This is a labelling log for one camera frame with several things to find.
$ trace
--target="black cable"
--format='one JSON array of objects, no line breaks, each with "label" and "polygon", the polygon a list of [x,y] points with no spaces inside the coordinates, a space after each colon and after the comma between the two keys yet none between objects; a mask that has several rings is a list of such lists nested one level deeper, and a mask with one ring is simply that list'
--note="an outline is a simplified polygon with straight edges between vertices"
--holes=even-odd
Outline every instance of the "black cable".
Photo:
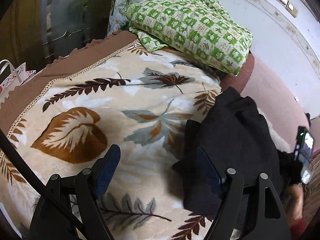
[{"label": "black cable", "polygon": [[4,154],[8,157],[11,163],[17,168],[21,175],[26,179],[27,182],[47,201],[49,201],[70,223],[72,223],[84,236],[84,225],[77,219],[77,217],[65,209],[48,191],[45,185],[39,180],[34,174],[30,167],[21,158],[19,153],[13,148],[7,137],[0,129],[0,148]]}]

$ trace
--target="gray leaf pattern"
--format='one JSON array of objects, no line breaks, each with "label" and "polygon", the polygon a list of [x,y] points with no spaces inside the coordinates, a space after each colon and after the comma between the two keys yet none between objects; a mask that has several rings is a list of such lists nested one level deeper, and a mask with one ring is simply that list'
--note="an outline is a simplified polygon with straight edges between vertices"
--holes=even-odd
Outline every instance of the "gray leaf pattern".
[{"label": "gray leaf pattern", "polygon": [[181,76],[177,72],[163,74],[160,71],[146,68],[143,72],[144,77],[139,78],[144,83],[144,87],[151,89],[177,87],[183,94],[178,85],[193,82],[193,77]]},{"label": "gray leaf pattern", "polygon": [[80,212],[79,212],[79,207],[78,207],[78,202],[77,202],[76,195],[70,195],[70,203],[71,203],[72,213],[73,213],[77,218],[80,218]]},{"label": "gray leaf pattern", "polygon": [[144,225],[151,217],[158,217],[170,221],[160,215],[155,215],[156,200],[152,200],[144,209],[142,201],[137,198],[132,206],[132,200],[129,194],[125,194],[121,199],[121,206],[119,206],[116,198],[108,193],[100,198],[98,206],[101,210],[102,216],[108,226],[113,224],[112,231],[119,228],[124,229],[133,224],[133,229]]},{"label": "gray leaf pattern", "polygon": [[183,145],[183,132],[185,122],[192,115],[187,113],[167,113],[171,102],[164,113],[156,115],[148,110],[123,110],[127,117],[140,123],[151,122],[152,125],[137,129],[127,136],[125,141],[133,141],[135,144],[145,146],[154,143],[164,137],[163,147],[180,158]]},{"label": "gray leaf pattern", "polygon": [[171,63],[174,67],[175,67],[176,65],[184,65],[184,66],[189,66],[189,67],[196,67],[196,66],[194,66],[193,64],[191,64],[190,62],[183,61],[183,60],[178,60],[178,59],[173,60],[173,61],[171,61],[170,63]]}]

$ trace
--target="green patterned cloth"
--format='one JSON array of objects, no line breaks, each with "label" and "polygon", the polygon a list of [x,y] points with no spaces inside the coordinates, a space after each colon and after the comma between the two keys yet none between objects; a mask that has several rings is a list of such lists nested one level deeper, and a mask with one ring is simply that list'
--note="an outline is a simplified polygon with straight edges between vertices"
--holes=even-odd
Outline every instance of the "green patterned cloth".
[{"label": "green patterned cloth", "polygon": [[252,34],[235,23],[217,0],[144,0],[127,10],[129,30],[153,52],[165,46],[237,75]]}]

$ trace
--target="metal screw head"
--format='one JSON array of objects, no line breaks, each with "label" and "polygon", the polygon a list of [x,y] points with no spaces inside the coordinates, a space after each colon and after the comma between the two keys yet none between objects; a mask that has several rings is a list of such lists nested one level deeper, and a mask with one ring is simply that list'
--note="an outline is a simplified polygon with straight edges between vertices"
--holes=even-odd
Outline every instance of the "metal screw head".
[{"label": "metal screw head", "polygon": [[88,174],[90,174],[90,172],[91,172],[91,169],[89,169],[89,168],[85,168],[82,170],[83,175],[88,175]]},{"label": "metal screw head", "polygon": [[52,174],[51,177],[50,177],[50,179],[51,179],[51,180],[56,180],[58,177],[59,177],[58,174]]},{"label": "metal screw head", "polygon": [[233,175],[233,174],[236,174],[236,170],[233,168],[229,168],[229,169],[227,169],[227,173]]},{"label": "metal screw head", "polygon": [[260,177],[261,177],[262,179],[267,179],[267,178],[268,178],[268,175],[265,174],[265,173],[261,173],[261,174],[260,174]]}]

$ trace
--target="brown blanket border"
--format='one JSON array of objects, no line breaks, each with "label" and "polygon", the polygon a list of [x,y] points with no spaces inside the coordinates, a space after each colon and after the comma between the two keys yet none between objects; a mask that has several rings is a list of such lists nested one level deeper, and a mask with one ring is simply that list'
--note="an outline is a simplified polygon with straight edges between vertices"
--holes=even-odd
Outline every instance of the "brown blanket border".
[{"label": "brown blanket border", "polygon": [[41,73],[24,85],[18,86],[14,91],[9,92],[9,97],[1,104],[0,128],[7,137],[15,121],[20,115],[24,115],[27,106],[44,93],[49,83],[53,80],[66,78],[70,75],[78,75],[79,71],[88,67],[94,67],[101,59],[110,58],[124,50],[128,44],[137,40],[137,36],[128,31],[116,32],[104,40],[92,40],[84,48],[74,49],[66,58],[59,57],[52,64],[44,68]]}]

